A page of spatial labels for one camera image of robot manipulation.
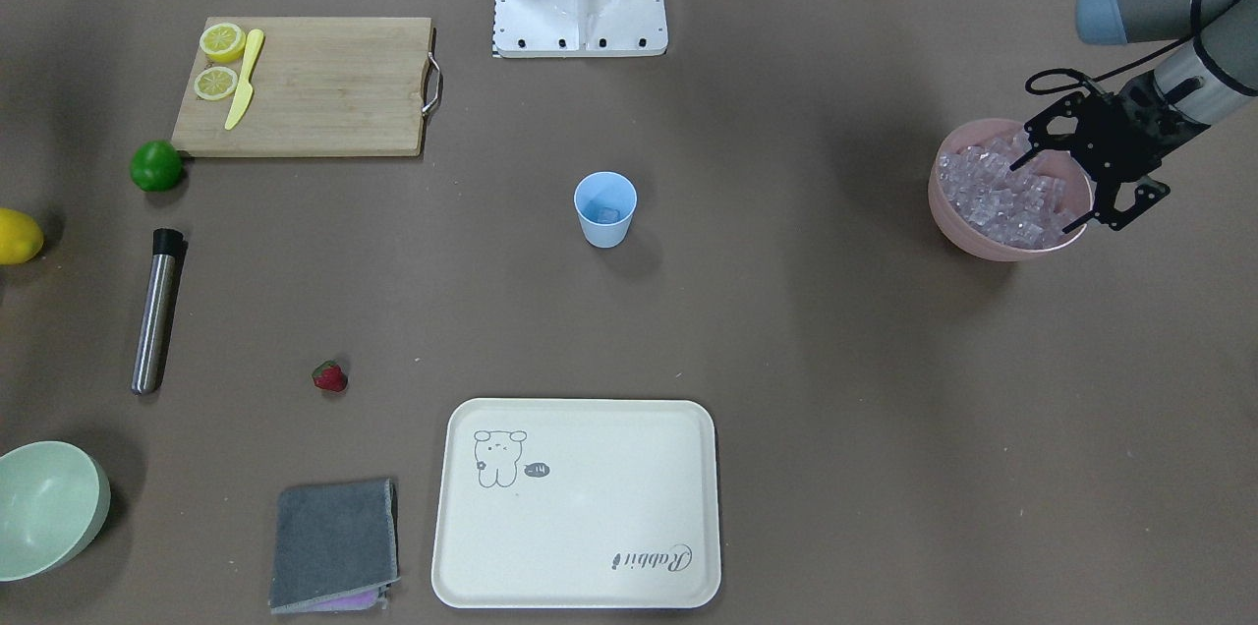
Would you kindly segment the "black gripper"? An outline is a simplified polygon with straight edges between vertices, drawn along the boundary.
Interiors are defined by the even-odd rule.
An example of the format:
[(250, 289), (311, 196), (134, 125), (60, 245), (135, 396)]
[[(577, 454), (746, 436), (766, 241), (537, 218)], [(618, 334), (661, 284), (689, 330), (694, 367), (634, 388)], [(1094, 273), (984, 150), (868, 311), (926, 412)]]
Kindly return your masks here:
[(1167, 197), (1170, 187), (1149, 174), (1195, 138), (1195, 123), (1151, 80), (1132, 80), (1120, 93), (1083, 84), (1033, 116), (1023, 133), (1025, 150), (1011, 171), (1047, 151), (1068, 153), (1094, 184), (1086, 221), (1120, 231)]

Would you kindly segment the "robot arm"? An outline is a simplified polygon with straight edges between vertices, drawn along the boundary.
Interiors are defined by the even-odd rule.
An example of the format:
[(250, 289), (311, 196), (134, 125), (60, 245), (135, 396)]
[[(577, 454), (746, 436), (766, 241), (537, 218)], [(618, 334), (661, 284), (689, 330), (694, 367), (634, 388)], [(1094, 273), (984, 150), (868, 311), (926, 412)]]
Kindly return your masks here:
[(1165, 156), (1255, 101), (1255, 24), (1257, 0), (1076, 0), (1082, 41), (1162, 48), (1160, 64), (1118, 92), (1060, 69), (1058, 101), (1024, 124), (1020, 163), (1064, 151), (1093, 181), (1092, 207), (1064, 234), (1091, 221), (1126, 228), (1167, 196), (1152, 179)]

